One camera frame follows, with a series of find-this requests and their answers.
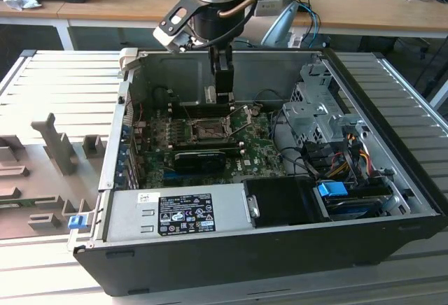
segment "paper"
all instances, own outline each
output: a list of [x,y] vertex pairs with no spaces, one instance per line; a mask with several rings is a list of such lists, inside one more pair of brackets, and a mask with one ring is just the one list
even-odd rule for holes
[[38,8],[42,6],[37,0],[3,0],[12,9],[22,11],[23,9]]

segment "black bracket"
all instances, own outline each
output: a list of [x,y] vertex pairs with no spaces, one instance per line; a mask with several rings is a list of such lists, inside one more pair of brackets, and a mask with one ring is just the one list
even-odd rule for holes
[[[161,30],[168,36],[175,36],[187,24],[191,17],[199,13],[208,5],[210,5],[210,3],[200,0],[180,0],[159,23],[159,28],[161,28]],[[181,19],[178,23],[174,24],[172,19],[176,15]]]
[[228,103],[229,93],[233,92],[233,78],[235,70],[232,62],[232,46],[227,45],[224,50],[216,47],[209,48],[211,73],[215,79],[216,103]]

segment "power supply label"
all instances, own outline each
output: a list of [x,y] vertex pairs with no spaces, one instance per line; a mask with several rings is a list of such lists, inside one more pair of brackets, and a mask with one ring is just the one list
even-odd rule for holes
[[162,236],[214,232],[215,215],[211,194],[159,198],[159,227]]

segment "white sticker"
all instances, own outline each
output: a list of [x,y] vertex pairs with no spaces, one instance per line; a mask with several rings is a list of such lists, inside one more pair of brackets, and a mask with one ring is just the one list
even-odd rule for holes
[[207,227],[207,226],[213,226],[215,224],[214,221],[202,221],[201,226]]
[[19,208],[19,204],[2,204],[0,205],[0,208]]
[[137,203],[145,204],[146,202],[158,202],[159,198],[160,198],[160,192],[139,193],[137,197]]

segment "green circuit board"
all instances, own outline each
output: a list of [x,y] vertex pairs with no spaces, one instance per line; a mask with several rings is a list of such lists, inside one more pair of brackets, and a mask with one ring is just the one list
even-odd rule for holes
[[[173,161],[179,151],[173,150],[170,144],[194,145],[199,135],[208,137],[217,135],[216,132],[209,131],[195,132],[191,122],[189,119],[171,119],[168,112],[162,111],[154,113],[148,121],[151,147],[143,154],[146,165],[145,188],[240,183],[247,178],[286,175],[283,162],[270,140],[270,119],[266,113],[252,115],[251,124],[232,135],[232,140],[244,143],[244,153],[238,152],[233,156],[227,156],[223,171],[211,175],[201,173],[177,175],[173,169]],[[235,132],[245,124],[247,124],[246,111],[237,108],[230,116],[230,129]]]

